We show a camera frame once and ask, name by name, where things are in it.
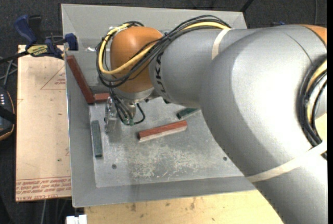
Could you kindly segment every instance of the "cardboard sheet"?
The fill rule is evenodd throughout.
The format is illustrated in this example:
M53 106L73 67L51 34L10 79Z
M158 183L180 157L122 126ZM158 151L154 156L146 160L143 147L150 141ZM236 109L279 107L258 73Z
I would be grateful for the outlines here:
M17 97L16 201L71 196L64 61L19 58Z

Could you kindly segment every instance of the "green object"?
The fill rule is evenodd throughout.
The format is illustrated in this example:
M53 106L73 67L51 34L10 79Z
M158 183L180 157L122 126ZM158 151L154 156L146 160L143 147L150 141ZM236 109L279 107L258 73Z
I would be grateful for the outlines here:
M92 127L92 137L93 137L95 157L102 157L103 156L102 138L100 135L98 120L92 121L91 127Z
M199 108L185 108L177 113L177 118L178 119L187 118L199 110L200 110Z

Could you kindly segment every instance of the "gray metal table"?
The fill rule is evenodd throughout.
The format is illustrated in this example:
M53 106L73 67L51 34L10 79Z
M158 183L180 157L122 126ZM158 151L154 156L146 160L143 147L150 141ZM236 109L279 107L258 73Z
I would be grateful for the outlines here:
M110 26L137 20L149 27L169 30L194 16L212 14L232 27L245 29L242 13L180 9L62 5L63 33L74 33L79 51L74 55L89 86L106 92L95 68L94 48ZM143 103L145 122L127 127L114 123L104 132L104 103L88 106L66 65L72 199L75 207L253 190L254 187L226 158L211 135L201 112L187 119L188 129L164 138L138 142L136 132L177 121L183 107L157 98ZM103 158L95 158L90 122L99 120Z

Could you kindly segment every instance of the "gray robot arm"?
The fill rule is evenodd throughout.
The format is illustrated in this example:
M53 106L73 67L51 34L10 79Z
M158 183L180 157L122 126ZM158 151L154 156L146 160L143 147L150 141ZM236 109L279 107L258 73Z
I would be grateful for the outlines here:
M321 152L302 157L315 151L298 105L325 43L297 25L219 34L194 31L170 44L149 67L155 90L202 109L217 143L285 223L327 223L327 160ZM291 160L295 168L283 172Z

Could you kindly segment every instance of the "yellow clamp label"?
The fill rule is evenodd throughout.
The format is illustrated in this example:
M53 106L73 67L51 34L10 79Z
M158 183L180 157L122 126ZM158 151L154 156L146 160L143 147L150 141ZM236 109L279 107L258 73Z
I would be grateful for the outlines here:
M47 53L47 45L46 44L36 44L32 45L27 52L33 56L37 56L40 54Z

